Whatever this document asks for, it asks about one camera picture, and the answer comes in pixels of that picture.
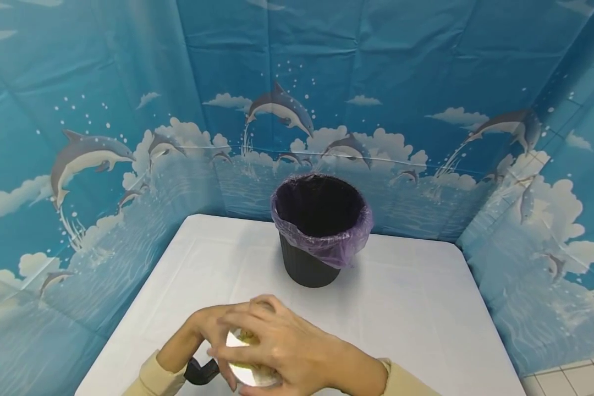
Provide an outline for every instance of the trash bag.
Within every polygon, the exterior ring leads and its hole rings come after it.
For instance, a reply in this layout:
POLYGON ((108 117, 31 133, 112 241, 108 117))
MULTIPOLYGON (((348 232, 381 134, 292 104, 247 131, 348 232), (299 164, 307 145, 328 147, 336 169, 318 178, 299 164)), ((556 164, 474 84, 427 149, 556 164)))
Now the trash bag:
POLYGON ((284 266, 307 287, 331 283, 365 243, 372 210, 356 188, 324 174, 286 179, 271 196, 284 266))

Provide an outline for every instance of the sleeve cuff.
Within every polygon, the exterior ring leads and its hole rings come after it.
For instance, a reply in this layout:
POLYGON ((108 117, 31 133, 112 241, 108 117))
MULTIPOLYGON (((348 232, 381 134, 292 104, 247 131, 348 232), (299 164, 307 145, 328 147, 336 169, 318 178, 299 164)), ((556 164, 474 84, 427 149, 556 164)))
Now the sleeve cuff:
POLYGON ((147 360, 139 371, 140 382, 144 387, 156 396, 176 395, 176 392, 185 384, 185 370, 183 367, 179 372, 169 372, 160 366, 156 361, 156 350, 147 360))
POLYGON ((383 396, 439 396, 439 393, 428 387, 408 371, 403 370, 390 359, 379 359, 387 370, 387 385, 383 396))

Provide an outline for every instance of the white table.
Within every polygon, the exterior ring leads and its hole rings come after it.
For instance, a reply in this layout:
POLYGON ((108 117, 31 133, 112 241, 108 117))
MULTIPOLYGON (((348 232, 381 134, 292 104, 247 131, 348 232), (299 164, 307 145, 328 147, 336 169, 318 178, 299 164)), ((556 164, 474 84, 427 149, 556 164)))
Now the white table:
MULTIPOLYGON (((121 395, 189 314, 262 293, 367 353, 393 359, 443 396, 525 395, 454 245, 371 235, 355 263, 329 286, 305 288, 286 274, 272 223, 190 216, 76 396, 121 395)), ((196 354, 201 364, 207 347, 196 354)), ((179 393, 230 394, 219 376, 179 393)))

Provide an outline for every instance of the person's left hand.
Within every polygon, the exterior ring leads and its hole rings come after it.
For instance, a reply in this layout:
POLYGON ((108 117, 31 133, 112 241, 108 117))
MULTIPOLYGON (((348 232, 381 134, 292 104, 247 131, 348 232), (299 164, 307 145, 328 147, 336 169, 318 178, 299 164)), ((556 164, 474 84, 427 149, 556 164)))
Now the person's left hand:
MULTIPOLYGON (((212 348, 216 349, 217 347, 225 346, 227 333, 229 333, 229 326, 224 323, 218 323, 218 318, 224 316, 231 309, 244 305, 248 306, 248 304, 247 301, 240 304, 215 305, 213 307, 203 308, 194 312, 191 319, 196 326, 198 333, 209 341, 212 348)), ((235 392, 238 383, 235 380, 233 372, 229 368, 229 364, 223 359, 217 359, 217 361, 221 375, 227 381, 227 384, 229 384, 231 391, 235 392)))

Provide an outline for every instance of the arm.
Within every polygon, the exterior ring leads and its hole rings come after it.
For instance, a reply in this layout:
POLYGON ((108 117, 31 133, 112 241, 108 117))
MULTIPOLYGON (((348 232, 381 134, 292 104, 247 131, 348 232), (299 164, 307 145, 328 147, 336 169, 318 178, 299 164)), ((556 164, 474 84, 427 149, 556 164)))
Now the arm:
POLYGON ((375 359, 351 343, 336 339, 329 354, 331 388, 352 396, 439 396, 389 359, 375 359))
POLYGON ((204 338, 196 325, 196 314, 143 363, 139 378, 123 396, 174 396, 185 384, 187 363, 194 356, 204 338))

